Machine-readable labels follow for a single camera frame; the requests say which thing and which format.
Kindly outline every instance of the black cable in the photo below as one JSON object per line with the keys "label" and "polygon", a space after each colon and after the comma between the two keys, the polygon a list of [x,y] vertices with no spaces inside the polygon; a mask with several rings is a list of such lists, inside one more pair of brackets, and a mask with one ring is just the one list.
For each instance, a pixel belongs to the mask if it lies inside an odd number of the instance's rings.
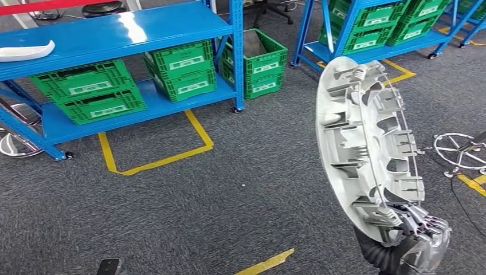
{"label": "black cable", "polygon": [[[470,176],[467,176],[465,175],[466,177],[468,177],[470,180],[476,182],[477,184],[479,184],[479,182],[475,181],[474,179],[472,179]],[[450,179],[450,190],[452,191],[452,194],[454,194],[454,197],[456,197],[456,200],[457,202],[459,203],[459,205],[461,206],[461,208],[463,209],[464,213],[466,214],[466,216],[468,217],[469,221],[472,223],[472,225],[476,228],[476,230],[481,234],[483,235],[484,237],[486,237],[486,234],[484,234],[481,229],[479,229],[479,227],[476,225],[476,223],[472,220],[471,216],[469,216],[469,213],[466,211],[466,208],[464,208],[463,206],[463,203],[459,200],[459,197],[457,196],[456,192],[454,191],[454,185],[452,184],[453,183],[453,180],[454,178],[457,177],[457,175],[453,176],[451,179]]]}

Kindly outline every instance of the shelf caster wheel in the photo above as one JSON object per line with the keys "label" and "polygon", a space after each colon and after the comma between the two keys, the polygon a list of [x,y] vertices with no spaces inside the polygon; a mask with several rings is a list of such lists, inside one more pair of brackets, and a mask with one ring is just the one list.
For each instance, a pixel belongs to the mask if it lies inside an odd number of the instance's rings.
{"label": "shelf caster wheel", "polygon": [[66,152],[64,155],[66,156],[66,159],[72,159],[74,154],[73,152]]}

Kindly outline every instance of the white plastic part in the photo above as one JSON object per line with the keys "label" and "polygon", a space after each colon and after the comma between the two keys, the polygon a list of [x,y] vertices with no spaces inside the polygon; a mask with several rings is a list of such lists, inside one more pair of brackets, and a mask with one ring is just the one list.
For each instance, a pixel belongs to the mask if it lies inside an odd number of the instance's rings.
{"label": "white plastic part", "polygon": [[0,48],[0,62],[25,61],[45,57],[54,50],[55,46],[56,44],[51,40],[45,46]]}
{"label": "white plastic part", "polygon": [[409,157],[417,148],[397,118],[403,110],[399,92],[378,80],[384,70],[377,61],[358,65],[347,57],[327,64],[319,80],[316,134],[329,182],[349,219],[370,238],[392,242],[402,221],[385,202],[422,201],[424,185],[410,173]]}

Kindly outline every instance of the office chair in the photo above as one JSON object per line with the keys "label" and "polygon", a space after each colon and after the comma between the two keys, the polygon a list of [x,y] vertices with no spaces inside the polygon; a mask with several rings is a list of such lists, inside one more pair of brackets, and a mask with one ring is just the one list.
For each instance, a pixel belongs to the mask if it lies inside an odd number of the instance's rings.
{"label": "office chair", "polygon": [[[261,15],[265,14],[267,10],[270,10],[280,16],[287,18],[287,24],[293,24],[293,20],[290,15],[285,14],[290,11],[289,4],[280,4],[280,3],[269,3],[268,0],[262,0],[261,2],[256,2],[251,6],[245,7],[244,10],[258,10],[257,17],[253,21],[253,27],[259,28]],[[284,7],[284,11],[280,10],[278,7]]]}

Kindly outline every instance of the crate label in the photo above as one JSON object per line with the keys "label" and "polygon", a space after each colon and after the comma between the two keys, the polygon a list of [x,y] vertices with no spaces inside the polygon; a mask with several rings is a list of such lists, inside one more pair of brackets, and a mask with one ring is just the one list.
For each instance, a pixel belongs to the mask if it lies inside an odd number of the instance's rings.
{"label": "crate label", "polygon": [[261,66],[261,67],[258,67],[258,68],[254,68],[253,69],[253,73],[261,73],[261,72],[264,72],[266,70],[274,69],[274,68],[276,68],[278,66],[279,66],[279,63],[278,62],[271,63],[271,64],[268,64],[268,65],[265,65],[265,66]]}
{"label": "crate label", "polygon": [[414,32],[408,33],[403,37],[403,40],[409,39],[410,37],[417,36],[422,33],[422,30],[416,30]]}
{"label": "crate label", "polygon": [[381,17],[381,18],[375,18],[375,19],[369,19],[364,22],[364,26],[371,26],[375,24],[380,24],[380,23],[385,23],[390,20],[389,16]]}
{"label": "crate label", "polygon": [[204,56],[196,56],[190,59],[182,60],[182,61],[177,61],[170,63],[168,65],[169,70],[175,70],[175,69],[180,69],[186,66],[194,65],[197,63],[204,62]]}
{"label": "crate label", "polygon": [[359,44],[354,45],[353,50],[366,48],[366,47],[373,46],[373,45],[376,45],[376,44],[377,44],[376,40],[368,41],[368,42],[364,42],[364,43],[359,43]]}
{"label": "crate label", "polygon": [[126,111],[126,110],[128,110],[128,108],[125,105],[120,105],[120,106],[116,106],[116,107],[112,107],[112,108],[107,108],[107,109],[104,109],[104,110],[94,111],[94,112],[91,112],[89,114],[91,115],[91,118],[93,119],[95,117],[105,116],[105,115],[109,115],[110,113],[118,113],[118,112]]}
{"label": "crate label", "polygon": [[345,19],[345,18],[346,18],[346,13],[345,13],[345,12],[343,12],[343,11],[341,11],[341,10],[338,10],[338,9],[336,9],[336,8],[334,8],[334,9],[332,10],[332,13],[336,14],[336,15],[337,15],[339,18],[341,18],[341,19]]}
{"label": "crate label", "polygon": [[183,94],[183,93],[187,93],[187,92],[190,92],[190,91],[194,91],[194,90],[197,90],[197,89],[204,88],[206,86],[209,86],[209,83],[207,81],[199,82],[199,83],[193,84],[191,86],[186,86],[186,87],[182,87],[182,88],[177,89],[177,94],[180,95],[180,94]]}
{"label": "crate label", "polygon": [[260,86],[260,87],[257,87],[257,88],[253,88],[253,93],[261,92],[263,90],[274,88],[274,87],[277,87],[276,82],[269,83],[269,84],[266,84],[266,85],[263,85],[263,86]]}
{"label": "crate label", "polygon": [[80,93],[87,93],[87,92],[92,92],[92,91],[111,88],[111,87],[113,87],[113,85],[111,85],[109,81],[103,81],[103,82],[89,84],[85,86],[69,88],[69,92],[71,93],[71,95],[79,95]]}
{"label": "crate label", "polygon": [[433,13],[435,11],[437,11],[439,9],[439,6],[434,6],[434,7],[430,7],[428,9],[425,9],[423,11],[421,11],[418,16],[424,16],[424,15],[427,15],[429,13]]}
{"label": "crate label", "polygon": [[226,62],[228,62],[230,65],[233,65],[233,59],[229,56],[226,58]]}
{"label": "crate label", "polygon": [[148,59],[150,62],[154,63],[154,58],[152,58],[152,55],[151,55],[151,54],[149,54],[148,52],[145,52],[145,57],[147,57],[147,59]]}

